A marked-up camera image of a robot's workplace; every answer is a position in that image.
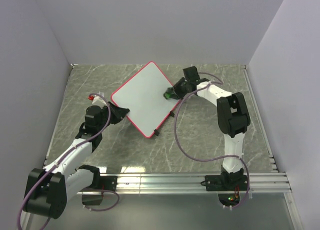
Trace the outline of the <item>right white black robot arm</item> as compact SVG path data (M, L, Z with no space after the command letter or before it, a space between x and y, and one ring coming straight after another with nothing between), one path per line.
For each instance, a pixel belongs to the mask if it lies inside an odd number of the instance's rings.
M179 100L182 104L191 96L203 98L216 106L217 123L224 136L224 154L222 156L200 159L190 156L177 144L181 152L196 162L213 162L222 160L221 174L217 181L207 180L206 186L217 187L219 191L249 191L250 174L243 160L243 142L251 117L247 103L241 92L232 93L220 88L223 81L201 78L195 66L183 69L184 76L170 88L165 96Z

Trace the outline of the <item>green whiteboard eraser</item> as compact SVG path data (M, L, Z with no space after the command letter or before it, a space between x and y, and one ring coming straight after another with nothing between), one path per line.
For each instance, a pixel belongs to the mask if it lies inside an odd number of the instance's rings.
M180 98L177 96L177 94L175 93L174 89L172 87L167 88L167 90L165 91L165 93L163 94L164 98L166 100L169 99L174 99L174 100L179 100Z

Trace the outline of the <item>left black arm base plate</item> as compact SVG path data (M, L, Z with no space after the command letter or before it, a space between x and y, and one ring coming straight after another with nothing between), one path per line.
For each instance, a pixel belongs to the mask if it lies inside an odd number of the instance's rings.
M116 191L118 177L115 175L100 175L93 185L95 190Z

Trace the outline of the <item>pink framed whiteboard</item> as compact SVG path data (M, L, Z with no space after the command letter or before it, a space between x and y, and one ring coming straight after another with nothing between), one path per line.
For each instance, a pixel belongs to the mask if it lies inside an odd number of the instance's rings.
M180 102L163 96L172 86L158 65L150 61L114 91L110 99L116 106L129 109L128 120L145 138L151 138Z

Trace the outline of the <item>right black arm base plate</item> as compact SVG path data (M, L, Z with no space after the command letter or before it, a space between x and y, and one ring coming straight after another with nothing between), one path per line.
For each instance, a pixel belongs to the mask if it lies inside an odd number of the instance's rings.
M231 192L235 190L246 191L248 188L248 177L246 175L206 175L200 183L207 192Z

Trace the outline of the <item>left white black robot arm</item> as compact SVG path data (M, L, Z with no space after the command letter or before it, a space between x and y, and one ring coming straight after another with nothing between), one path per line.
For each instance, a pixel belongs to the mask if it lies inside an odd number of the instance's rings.
M82 165L102 141L102 131L117 124L130 112L108 102L103 107L92 105L86 109L70 147L46 167L34 168L28 175L22 210L50 219L59 218L68 201L82 189L96 191L101 186L100 170Z

